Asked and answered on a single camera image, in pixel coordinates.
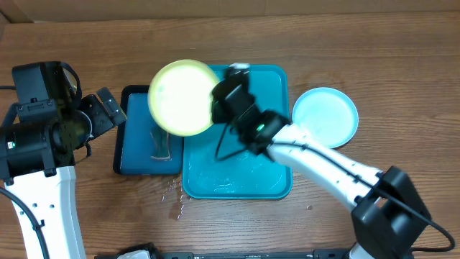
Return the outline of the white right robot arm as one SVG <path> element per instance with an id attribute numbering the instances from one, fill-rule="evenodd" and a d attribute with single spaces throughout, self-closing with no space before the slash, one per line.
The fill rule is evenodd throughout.
<path id="1" fill-rule="evenodd" d="M 261 111 L 246 68 L 227 68 L 212 96 L 213 122 L 232 126 L 245 150 L 302 173 L 350 211 L 356 244 L 349 258 L 404 258 L 414 251 L 431 215 L 406 172 L 358 163 L 322 146 L 287 117 Z"/>

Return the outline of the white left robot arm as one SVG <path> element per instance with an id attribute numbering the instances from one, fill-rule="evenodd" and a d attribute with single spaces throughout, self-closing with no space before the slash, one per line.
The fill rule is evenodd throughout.
<path id="1" fill-rule="evenodd" d="M 82 95 L 61 61 L 11 70 L 18 102 L 1 126 L 1 194 L 14 205 L 28 258 L 84 258 L 75 202 L 75 150 L 119 126 L 126 115 L 107 88 Z"/>

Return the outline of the yellow plate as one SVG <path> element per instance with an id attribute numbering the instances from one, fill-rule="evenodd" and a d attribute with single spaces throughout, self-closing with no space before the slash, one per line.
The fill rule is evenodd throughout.
<path id="1" fill-rule="evenodd" d="M 172 62 L 152 79 L 147 92 L 150 114 L 172 135 L 188 137 L 206 131 L 212 124 L 211 92 L 219 77 L 197 60 Z"/>

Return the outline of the light blue plate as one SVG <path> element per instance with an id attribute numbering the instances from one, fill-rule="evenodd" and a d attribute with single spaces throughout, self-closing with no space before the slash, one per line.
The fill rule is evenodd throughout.
<path id="1" fill-rule="evenodd" d="M 359 127 L 354 102 L 343 92 L 329 87 L 312 88 L 302 94 L 294 104 L 292 120 L 329 148 L 347 144 Z"/>

